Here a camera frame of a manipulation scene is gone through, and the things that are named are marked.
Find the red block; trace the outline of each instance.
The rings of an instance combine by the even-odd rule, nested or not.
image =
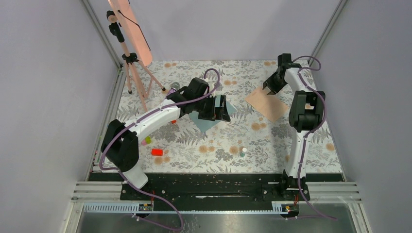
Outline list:
[[[153,156],[163,156],[163,150],[162,149],[152,149],[152,155]]]

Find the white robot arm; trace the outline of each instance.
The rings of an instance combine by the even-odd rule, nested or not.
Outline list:
[[[300,64],[293,63],[291,55],[284,53],[278,56],[278,68],[264,83],[263,89],[268,87],[268,95],[277,94],[284,86],[289,85],[294,92],[293,102],[289,112],[289,124],[292,127],[292,146],[289,161],[286,169],[283,171],[282,181],[279,183],[279,192],[284,195],[296,195],[299,190],[299,180],[301,187],[305,185],[306,160],[308,153],[307,143],[311,141],[313,134],[310,131],[316,129],[322,120],[324,114],[324,105],[322,99],[325,99],[325,93],[322,91],[313,92],[306,86],[308,83],[306,77],[300,75]]]
[[[199,119],[230,121],[226,108],[226,96],[206,97],[204,94],[208,89],[209,86],[204,80],[194,78],[189,86],[169,93],[158,107],[145,114],[125,123],[113,120],[108,125],[101,150],[107,151],[107,158],[123,173],[128,182],[137,188],[142,188],[148,178],[137,164],[138,145],[141,140],[161,126],[192,111],[199,112]],[[126,126],[132,124],[134,125],[126,130]]]

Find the white wall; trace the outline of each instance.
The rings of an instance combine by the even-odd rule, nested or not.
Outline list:
[[[0,9],[0,232],[56,233],[116,68],[79,0]]]
[[[411,232],[412,1],[349,1],[315,73],[374,233]]]
[[[339,0],[130,0],[154,60],[264,60],[311,54]],[[110,34],[107,0],[90,0]]]

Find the blue cloth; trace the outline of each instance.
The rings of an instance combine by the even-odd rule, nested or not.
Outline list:
[[[232,115],[236,109],[230,105],[228,101],[226,101],[226,107],[227,107],[227,113]],[[204,133],[207,130],[211,129],[213,126],[215,126],[217,123],[221,122],[221,120],[215,120],[215,121],[210,121],[210,120],[201,120],[198,119],[199,113],[198,112],[192,112],[189,114],[190,119],[194,122],[194,124],[199,128],[200,132]]]

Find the floral tablecloth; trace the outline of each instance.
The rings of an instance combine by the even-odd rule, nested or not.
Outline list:
[[[167,124],[150,135],[152,143],[139,147],[139,164],[145,172],[179,173],[280,173],[289,159],[292,144],[291,128],[287,111],[275,123],[271,123],[262,114],[249,105],[244,98],[255,88],[262,86],[264,80],[277,68],[277,61],[175,61],[152,62],[149,70],[166,88],[171,83],[188,85],[195,77],[203,78],[208,68],[215,68],[221,75],[221,86],[217,94],[225,94],[226,100],[236,112],[231,122],[220,122],[205,133],[184,116],[175,124]],[[149,83],[149,75],[138,66],[144,84]],[[313,78],[305,71],[311,85]],[[217,79],[214,72],[209,72],[207,80],[213,86]],[[117,119],[126,121],[143,113],[136,87],[132,84],[133,94],[124,86]],[[157,85],[152,86],[146,100],[148,109],[163,101],[167,92],[162,92]],[[282,89],[277,97],[291,105],[293,99],[289,86]],[[244,158],[239,150],[246,147]],[[164,150],[163,157],[151,155],[151,149]],[[113,166],[106,160],[105,167]],[[309,144],[307,172],[340,173],[342,172],[338,155],[327,124],[318,130]]]

